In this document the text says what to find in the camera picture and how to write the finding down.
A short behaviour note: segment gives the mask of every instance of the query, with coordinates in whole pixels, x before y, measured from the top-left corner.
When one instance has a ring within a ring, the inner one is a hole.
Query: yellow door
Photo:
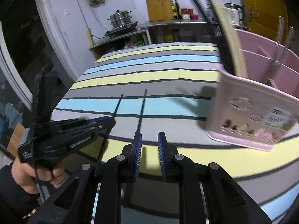
[[[284,0],[244,0],[245,25],[250,32],[275,40],[278,17],[284,17],[283,41],[287,34],[288,12]]]

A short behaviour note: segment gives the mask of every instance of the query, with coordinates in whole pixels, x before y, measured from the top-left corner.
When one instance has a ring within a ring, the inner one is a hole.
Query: basket label
[[[289,122],[291,115],[291,112],[274,106],[264,118],[263,125],[285,130],[284,125]]]

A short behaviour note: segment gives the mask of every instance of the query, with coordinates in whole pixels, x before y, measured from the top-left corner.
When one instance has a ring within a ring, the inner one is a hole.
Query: black rod
[[[115,118],[115,116],[116,116],[116,113],[117,113],[117,110],[119,108],[119,105],[121,104],[122,98],[123,98],[123,94],[121,95],[121,97],[119,98],[119,101],[117,102],[116,108],[115,108],[114,113],[112,115],[113,118]],[[105,134],[105,137],[104,137],[104,140],[103,140],[103,144],[102,144],[101,150],[99,152],[99,156],[98,156],[98,164],[101,164],[101,160],[102,160],[102,157],[103,157],[103,152],[104,152],[109,134],[111,133],[111,130],[112,130],[112,128],[108,128],[107,131],[106,131],[106,134]]]
[[[144,96],[143,96],[143,101],[142,101],[142,106],[141,106],[141,111],[140,111],[138,126],[137,126],[138,132],[140,132],[140,129],[141,129],[141,121],[142,121],[142,117],[143,117],[143,110],[144,110],[146,96],[147,96],[147,89],[144,91]]]

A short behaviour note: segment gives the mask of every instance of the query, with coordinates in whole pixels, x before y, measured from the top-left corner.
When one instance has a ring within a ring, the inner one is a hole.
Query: bottle
[[[171,1],[171,6],[172,6],[173,19],[178,19],[178,12],[176,11],[176,7],[173,4],[173,1]]]
[[[178,14],[178,18],[182,19],[182,16],[181,16],[181,13],[180,13],[180,6],[179,6],[177,0],[175,0],[175,8],[176,8],[176,11],[177,11],[177,14]]]

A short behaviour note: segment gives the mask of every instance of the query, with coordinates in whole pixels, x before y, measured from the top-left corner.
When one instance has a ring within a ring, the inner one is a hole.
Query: white kettle
[[[231,22],[235,25],[240,25],[240,21],[243,21],[245,18],[244,8],[240,5],[233,4],[233,3],[226,3],[224,5],[229,12]],[[242,10],[242,18],[239,16],[239,10]]]

